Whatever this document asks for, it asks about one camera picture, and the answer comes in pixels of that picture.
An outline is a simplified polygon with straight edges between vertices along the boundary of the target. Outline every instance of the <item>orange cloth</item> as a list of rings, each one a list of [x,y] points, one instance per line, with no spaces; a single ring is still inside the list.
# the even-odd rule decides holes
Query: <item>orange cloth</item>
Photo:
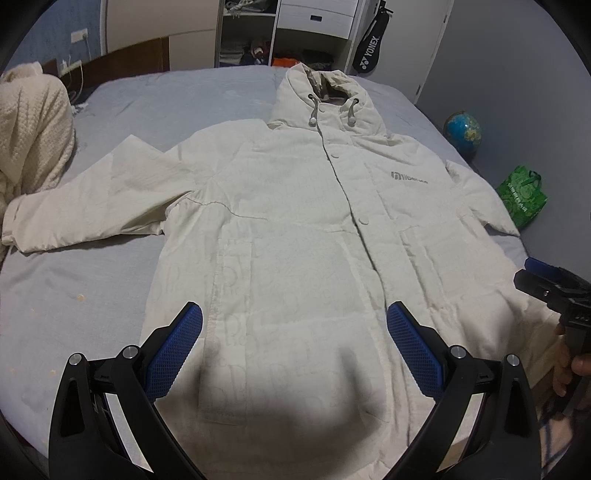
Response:
[[[277,59],[273,57],[273,61],[271,62],[271,66],[273,67],[293,67],[297,65],[300,61],[296,59]]]

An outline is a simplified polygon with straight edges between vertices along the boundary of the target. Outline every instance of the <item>green shopping bag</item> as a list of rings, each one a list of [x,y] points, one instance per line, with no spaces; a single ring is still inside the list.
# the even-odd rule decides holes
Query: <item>green shopping bag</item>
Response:
[[[517,228],[530,223],[546,204],[548,197],[542,193],[542,177],[523,165],[519,165],[509,178],[497,188],[509,215]]]

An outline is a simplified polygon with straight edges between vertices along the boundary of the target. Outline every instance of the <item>door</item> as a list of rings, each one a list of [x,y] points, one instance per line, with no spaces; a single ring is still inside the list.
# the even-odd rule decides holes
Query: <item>door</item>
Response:
[[[388,0],[394,13],[375,70],[363,75],[391,85],[416,103],[437,53],[453,0]]]

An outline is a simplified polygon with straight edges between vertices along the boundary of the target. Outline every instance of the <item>jacket logo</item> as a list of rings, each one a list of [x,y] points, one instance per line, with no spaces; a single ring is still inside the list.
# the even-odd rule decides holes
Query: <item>jacket logo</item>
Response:
[[[419,181],[421,183],[429,183],[427,180],[421,180],[421,179],[416,179],[415,177],[409,177],[408,175],[405,175],[404,173],[399,173],[397,171],[392,172],[392,178],[394,180],[414,180],[414,181]]]

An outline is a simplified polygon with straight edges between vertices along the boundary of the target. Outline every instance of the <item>bed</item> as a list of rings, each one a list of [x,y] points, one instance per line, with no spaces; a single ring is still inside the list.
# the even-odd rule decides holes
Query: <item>bed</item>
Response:
[[[227,120],[267,119],[284,69],[234,67],[121,79],[99,87],[75,119],[77,147],[64,184],[133,134],[166,151],[195,131]],[[358,79],[387,128],[412,136],[442,160],[466,165],[428,119],[397,90]],[[491,232],[516,265],[526,252]],[[138,343],[163,236],[117,236],[50,254],[8,253],[0,272],[0,410],[43,455],[57,387],[73,352],[116,355]],[[120,409],[115,420],[134,462],[141,460]]]

